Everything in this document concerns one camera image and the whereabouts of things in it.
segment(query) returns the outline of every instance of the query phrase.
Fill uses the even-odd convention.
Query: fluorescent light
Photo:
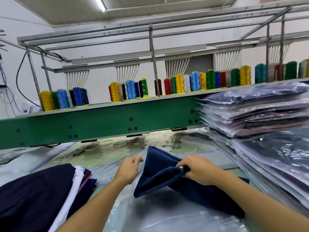
[[[100,9],[101,9],[103,12],[106,11],[106,9],[105,9],[105,7],[104,7],[104,5],[103,5],[102,0],[95,0],[95,1],[97,2],[98,6],[100,7]]]

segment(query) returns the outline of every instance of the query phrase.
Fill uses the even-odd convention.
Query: green machine beam
[[[130,135],[201,125],[196,98],[166,98],[133,104],[0,120],[0,149]]]

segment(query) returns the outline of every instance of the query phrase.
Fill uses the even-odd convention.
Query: forearm
[[[114,202],[124,187],[125,184],[119,180],[111,181],[56,232],[102,232]]]
[[[267,231],[309,231],[308,218],[256,190],[233,173],[222,171],[220,174],[217,187]]]

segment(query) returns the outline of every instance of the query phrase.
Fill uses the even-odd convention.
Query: navy blue garment
[[[74,174],[71,164],[62,164],[0,187],[0,231],[48,231],[69,194]]]
[[[203,186],[191,179],[183,178],[182,176],[190,171],[190,168],[176,167],[179,161],[181,161],[180,158],[163,150],[149,147],[144,171],[135,188],[134,197],[138,198],[168,186],[195,203],[244,218],[245,212],[218,187]]]
[[[85,183],[85,185],[82,187],[82,189],[78,192],[76,195],[68,216],[66,219],[69,219],[70,216],[72,216],[75,212],[77,212],[81,207],[87,203],[87,201],[90,199],[94,189],[95,189],[95,183],[97,179],[88,179]]]

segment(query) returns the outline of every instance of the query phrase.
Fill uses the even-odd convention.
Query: person
[[[87,204],[72,215],[56,232],[102,232],[116,198],[137,177],[141,156],[129,157],[118,168],[114,179]],[[189,156],[177,166],[191,171],[184,177],[202,185],[215,185],[226,192],[247,215],[271,232],[308,232],[309,219],[277,202],[207,158]]]

